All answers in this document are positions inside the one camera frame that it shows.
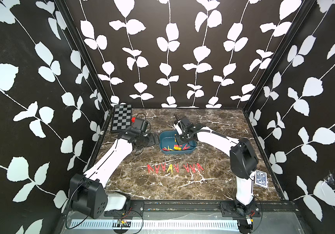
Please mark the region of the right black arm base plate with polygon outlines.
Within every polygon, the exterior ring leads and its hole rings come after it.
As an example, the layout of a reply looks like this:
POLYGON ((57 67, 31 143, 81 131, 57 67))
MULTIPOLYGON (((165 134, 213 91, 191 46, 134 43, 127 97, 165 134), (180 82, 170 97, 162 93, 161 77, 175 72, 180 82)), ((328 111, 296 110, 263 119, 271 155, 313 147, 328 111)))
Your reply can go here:
POLYGON ((255 201, 248 205, 243 205, 237 200, 222 201, 220 202, 219 210, 223 217, 232 217, 234 219, 261 217, 261 208, 255 201))

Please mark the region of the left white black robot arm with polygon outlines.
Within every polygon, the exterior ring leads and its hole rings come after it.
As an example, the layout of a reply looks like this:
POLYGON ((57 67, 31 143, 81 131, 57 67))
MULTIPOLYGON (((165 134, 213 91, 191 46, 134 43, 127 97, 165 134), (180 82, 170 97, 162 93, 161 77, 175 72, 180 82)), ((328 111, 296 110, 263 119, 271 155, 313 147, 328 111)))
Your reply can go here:
POLYGON ((75 174, 70 180, 68 211, 77 211, 97 219, 104 212, 125 211, 130 208, 130 197, 119 192, 106 193, 108 180, 119 164, 134 149, 159 144, 157 133, 143 133, 128 128, 118 134, 112 147, 84 174, 75 174))

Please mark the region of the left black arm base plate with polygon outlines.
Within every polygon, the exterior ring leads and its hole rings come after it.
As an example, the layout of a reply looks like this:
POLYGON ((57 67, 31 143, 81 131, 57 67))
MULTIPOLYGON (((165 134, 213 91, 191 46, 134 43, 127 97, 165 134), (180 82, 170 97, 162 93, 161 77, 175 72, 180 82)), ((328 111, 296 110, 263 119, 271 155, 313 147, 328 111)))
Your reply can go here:
POLYGON ((104 212, 104 217, 113 217, 115 219, 120 218, 132 218, 143 216, 145 203, 141 200, 130 200, 127 201, 121 210, 111 210, 104 212))

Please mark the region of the red clothespin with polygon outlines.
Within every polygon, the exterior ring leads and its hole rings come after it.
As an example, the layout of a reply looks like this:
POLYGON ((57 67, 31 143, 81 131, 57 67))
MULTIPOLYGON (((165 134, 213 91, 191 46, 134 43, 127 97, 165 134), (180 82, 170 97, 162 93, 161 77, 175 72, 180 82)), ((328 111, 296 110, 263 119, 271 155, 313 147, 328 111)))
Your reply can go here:
POLYGON ((153 167, 150 166, 149 164, 147 165, 147 169, 148 169, 148 173, 150 173, 150 172, 154 172, 153 167))
POLYGON ((162 167, 163 172, 165 172, 166 171, 166 164, 165 163, 161 163, 161 167, 162 167))
POLYGON ((203 167, 199 163, 196 163, 196 166, 198 171, 204 171, 203 167))
POLYGON ((160 169, 160 165, 159 165, 159 164, 158 164, 158 165, 155 165, 155 172, 156 172, 156 174, 159 173, 159 169, 160 169))
POLYGON ((192 171, 192 173, 196 173, 197 172, 195 164, 190 164, 189 167, 190 167, 190 170, 192 171))
POLYGON ((178 164, 173 164, 173 167, 174 167, 176 173, 179 173, 179 165, 178 164))
POLYGON ((184 164, 183 167, 185 168, 185 170, 189 173, 190 172, 190 165, 187 163, 187 164, 184 164))

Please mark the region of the teal plastic storage box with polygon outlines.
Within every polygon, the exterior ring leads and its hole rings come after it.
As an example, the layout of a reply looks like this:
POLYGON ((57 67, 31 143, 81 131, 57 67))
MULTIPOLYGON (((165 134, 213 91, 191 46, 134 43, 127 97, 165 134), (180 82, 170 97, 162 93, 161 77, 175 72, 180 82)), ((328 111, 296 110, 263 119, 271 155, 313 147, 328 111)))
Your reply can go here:
POLYGON ((176 130, 173 131, 164 131, 162 133, 160 133, 159 135, 159 141, 160 141, 160 149, 162 151, 163 154, 165 155, 181 155, 181 154, 191 154, 197 147, 197 143, 196 141, 192 140, 188 144, 189 146, 191 146, 191 148, 189 150, 185 150, 185 151, 171 151, 171 152, 166 152, 163 151, 162 149, 164 147, 170 147, 173 148, 174 145, 177 145, 176 140, 175 140, 175 134, 176 134, 176 130))

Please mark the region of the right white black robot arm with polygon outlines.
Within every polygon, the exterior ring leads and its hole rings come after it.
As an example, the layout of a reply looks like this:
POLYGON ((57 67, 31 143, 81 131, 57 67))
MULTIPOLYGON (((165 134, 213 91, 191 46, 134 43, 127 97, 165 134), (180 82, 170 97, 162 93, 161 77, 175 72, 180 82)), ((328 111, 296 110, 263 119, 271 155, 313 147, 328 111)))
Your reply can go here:
POLYGON ((246 138, 236 139, 213 131, 207 126, 193 126, 184 129, 174 124, 179 144, 192 139, 209 144, 222 151, 230 158, 230 168, 236 176, 236 206, 244 210, 249 209, 254 201, 253 185, 258 165, 258 157, 250 141, 246 138))

